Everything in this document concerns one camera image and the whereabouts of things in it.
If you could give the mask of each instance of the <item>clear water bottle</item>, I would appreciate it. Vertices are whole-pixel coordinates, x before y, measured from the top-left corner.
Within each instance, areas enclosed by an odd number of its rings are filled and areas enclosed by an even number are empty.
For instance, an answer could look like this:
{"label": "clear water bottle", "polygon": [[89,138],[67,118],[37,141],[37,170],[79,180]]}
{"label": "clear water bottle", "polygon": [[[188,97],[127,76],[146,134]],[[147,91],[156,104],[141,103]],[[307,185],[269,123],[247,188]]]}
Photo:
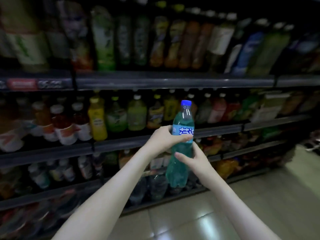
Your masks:
{"label": "clear water bottle", "polygon": [[168,181],[165,175],[150,176],[150,195],[152,200],[161,200],[168,188]]}
{"label": "clear water bottle", "polygon": [[134,206],[139,205],[142,202],[142,199],[146,191],[147,191],[146,177],[141,177],[129,197],[131,204]]}
{"label": "clear water bottle", "polygon": [[[195,124],[192,119],[191,114],[191,101],[182,100],[180,112],[176,115],[173,121],[172,134],[175,136],[182,134],[193,135]],[[185,187],[189,168],[183,162],[180,162],[175,156],[175,152],[180,152],[187,157],[192,157],[192,139],[187,142],[181,142],[174,145],[171,149],[171,158],[167,168],[166,177],[170,183],[170,186],[175,187]]]}

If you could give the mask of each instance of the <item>pink bottle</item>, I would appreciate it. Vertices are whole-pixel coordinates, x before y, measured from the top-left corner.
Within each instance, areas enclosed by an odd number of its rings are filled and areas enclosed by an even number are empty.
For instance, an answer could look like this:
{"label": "pink bottle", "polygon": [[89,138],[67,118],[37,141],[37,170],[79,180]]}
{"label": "pink bottle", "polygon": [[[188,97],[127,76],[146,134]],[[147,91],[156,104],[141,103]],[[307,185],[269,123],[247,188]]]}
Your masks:
{"label": "pink bottle", "polygon": [[225,93],[220,93],[219,97],[215,97],[212,101],[212,110],[208,119],[209,124],[217,123],[222,119],[227,109],[227,102],[224,99]]}

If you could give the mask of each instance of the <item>blue bottle cap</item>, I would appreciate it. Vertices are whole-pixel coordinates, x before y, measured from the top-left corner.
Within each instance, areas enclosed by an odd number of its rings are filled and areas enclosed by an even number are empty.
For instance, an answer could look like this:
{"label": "blue bottle cap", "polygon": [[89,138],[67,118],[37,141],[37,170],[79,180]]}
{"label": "blue bottle cap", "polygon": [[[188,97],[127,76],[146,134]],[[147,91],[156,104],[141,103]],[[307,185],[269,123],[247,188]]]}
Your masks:
{"label": "blue bottle cap", "polygon": [[181,105],[182,106],[191,106],[191,101],[190,100],[182,100],[181,101]]}

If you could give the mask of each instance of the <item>person's left arm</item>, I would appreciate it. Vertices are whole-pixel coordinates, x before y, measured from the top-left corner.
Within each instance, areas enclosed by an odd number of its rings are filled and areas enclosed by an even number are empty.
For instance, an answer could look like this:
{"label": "person's left arm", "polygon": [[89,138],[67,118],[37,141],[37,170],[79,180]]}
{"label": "person's left arm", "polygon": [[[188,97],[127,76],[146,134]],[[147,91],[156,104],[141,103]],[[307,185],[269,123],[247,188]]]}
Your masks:
{"label": "person's left arm", "polygon": [[192,139],[192,135],[173,136],[170,129],[157,129],[126,165],[69,217],[52,240],[107,239],[149,162],[173,145]]}

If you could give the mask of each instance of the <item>blue label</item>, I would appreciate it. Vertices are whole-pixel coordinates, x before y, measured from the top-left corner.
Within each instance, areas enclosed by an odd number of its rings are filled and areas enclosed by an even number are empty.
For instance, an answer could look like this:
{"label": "blue label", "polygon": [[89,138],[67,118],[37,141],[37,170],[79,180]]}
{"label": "blue label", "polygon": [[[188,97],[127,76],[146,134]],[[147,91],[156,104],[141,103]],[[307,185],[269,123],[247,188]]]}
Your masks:
{"label": "blue label", "polygon": [[263,32],[256,32],[249,36],[248,40],[246,41],[245,45],[242,47],[242,50],[240,51],[238,60],[234,68],[232,69],[233,75],[241,76],[246,74],[250,58],[256,51],[259,44],[261,44],[263,37]]}
{"label": "blue label", "polygon": [[195,130],[194,126],[177,125],[177,124],[174,124],[172,126],[172,134],[174,136],[180,136],[183,134],[193,135],[194,130]]}

